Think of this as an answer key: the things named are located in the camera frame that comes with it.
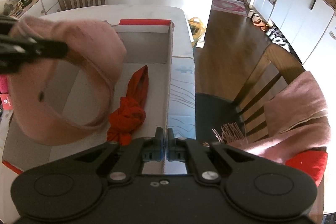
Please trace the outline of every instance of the chair seat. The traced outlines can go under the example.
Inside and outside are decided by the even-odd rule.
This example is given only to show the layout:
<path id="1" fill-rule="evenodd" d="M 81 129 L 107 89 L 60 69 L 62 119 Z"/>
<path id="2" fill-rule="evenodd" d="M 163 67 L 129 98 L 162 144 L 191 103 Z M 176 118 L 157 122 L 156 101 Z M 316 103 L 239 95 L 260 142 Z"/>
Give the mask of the chair seat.
<path id="1" fill-rule="evenodd" d="M 238 114 L 240 109 L 232 101 L 214 95 L 196 93 L 195 94 L 196 111 L 196 140 L 201 143 L 216 142 L 212 129 L 219 134 L 221 127 L 225 123 L 236 122 L 240 131 L 245 134 L 245 125 Z"/>

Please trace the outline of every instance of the cabinet handle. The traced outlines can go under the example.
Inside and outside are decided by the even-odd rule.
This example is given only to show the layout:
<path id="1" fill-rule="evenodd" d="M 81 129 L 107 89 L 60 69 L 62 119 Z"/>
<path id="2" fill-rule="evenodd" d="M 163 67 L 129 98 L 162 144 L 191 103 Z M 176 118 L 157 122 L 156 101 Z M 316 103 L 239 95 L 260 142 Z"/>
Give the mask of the cabinet handle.
<path id="1" fill-rule="evenodd" d="M 314 9 L 315 3 L 316 3 L 316 0 L 314 0 L 313 5 L 310 8 L 311 11 Z"/>

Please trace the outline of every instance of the plastic bag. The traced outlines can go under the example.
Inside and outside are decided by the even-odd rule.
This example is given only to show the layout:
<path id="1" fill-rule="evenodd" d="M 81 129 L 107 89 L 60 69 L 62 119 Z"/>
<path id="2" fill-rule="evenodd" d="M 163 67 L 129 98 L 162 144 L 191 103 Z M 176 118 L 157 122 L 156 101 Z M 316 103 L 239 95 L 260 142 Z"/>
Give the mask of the plastic bag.
<path id="1" fill-rule="evenodd" d="M 202 37 L 202 35 L 204 35 L 206 27 L 202 20 L 200 20 L 198 17 L 193 17 L 192 19 L 188 20 L 188 22 L 194 39 L 191 45 L 194 48 L 197 41 Z"/>

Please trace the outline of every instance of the cardboard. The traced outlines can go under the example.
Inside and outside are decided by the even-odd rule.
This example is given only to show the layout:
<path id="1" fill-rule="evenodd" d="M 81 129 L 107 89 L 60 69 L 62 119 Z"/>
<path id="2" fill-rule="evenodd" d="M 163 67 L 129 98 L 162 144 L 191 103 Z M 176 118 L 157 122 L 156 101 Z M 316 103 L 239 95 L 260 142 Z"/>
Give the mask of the cardboard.
<path id="1" fill-rule="evenodd" d="M 116 31 L 127 49 L 123 72 L 115 86 L 112 109 L 119 107 L 120 97 L 126 95 L 132 74 L 148 66 L 149 89 L 145 105 L 146 120 L 133 138 L 153 137 L 157 127 L 167 129 L 168 101 L 173 45 L 173 24 L 170 20 L 121 20 Z M 85 124 L 98 112 L 91 85 L 79 68 L 60 61 L 56 76 L 45 91 L 45 100 L 66 118 Z M 68 155 L 89 149 L 106 141 L 110 124 L 76 143 L 45 146 L 34 143 L 19 128 L 15 115 L 12 120 L 2 161 L 12 170 L 27 170 Z"/>

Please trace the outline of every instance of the red patterned rug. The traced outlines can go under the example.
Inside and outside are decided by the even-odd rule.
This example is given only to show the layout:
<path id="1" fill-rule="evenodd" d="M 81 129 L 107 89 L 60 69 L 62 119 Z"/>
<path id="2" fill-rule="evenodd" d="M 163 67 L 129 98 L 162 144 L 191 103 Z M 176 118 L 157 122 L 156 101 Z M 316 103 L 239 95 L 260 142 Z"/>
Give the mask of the red patterned rug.
<path id="1" fill-rule="evenodd" d="M 247 16 L 244 3 L 236 0 L 212 0 L 212 10 Z"/>

